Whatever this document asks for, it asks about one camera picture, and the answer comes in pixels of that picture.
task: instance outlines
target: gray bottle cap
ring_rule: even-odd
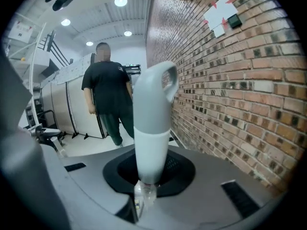
[[[162,77],[169,83],[162,87]],[[139,76],[133,90],[134,126],[147,134],[161,134],[171,128],[171,104],[178,90],[176,65],[171,61],[148,68]]]

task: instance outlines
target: person's hand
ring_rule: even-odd
[[[95,115],[97,115],[97,113],[96,113],[96,107],[95,107],[94,104],[92,104],[92,105],[90,105],[90,106],[88,107],[88,111],[89,111],[90,114],[95,114]]]

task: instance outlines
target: man in black shirt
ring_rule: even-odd
[[[121,64],[110,61],[111,51],[107,43],[99,43],[96,53],[98,62],[85,71],[82,90],[90,114],[100,116],[115,145],[122,147],[119,120],[127,133],[134,138],[130,80]]]

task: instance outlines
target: black square object on wall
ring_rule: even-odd
[[[228,18],[228,23],[230,24],[231,28],[235,28],[237,26],[242,25],[242,22],[240,21],[240,18],[237,14]]]

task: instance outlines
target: brick wall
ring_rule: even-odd
[[[243,24],[216,38],[203,22],[212,1],[153,0],[147,64],[177,64],[172,128],[189,149],[284,191],[307,144],[299,38],[275,0],[236,0]]]

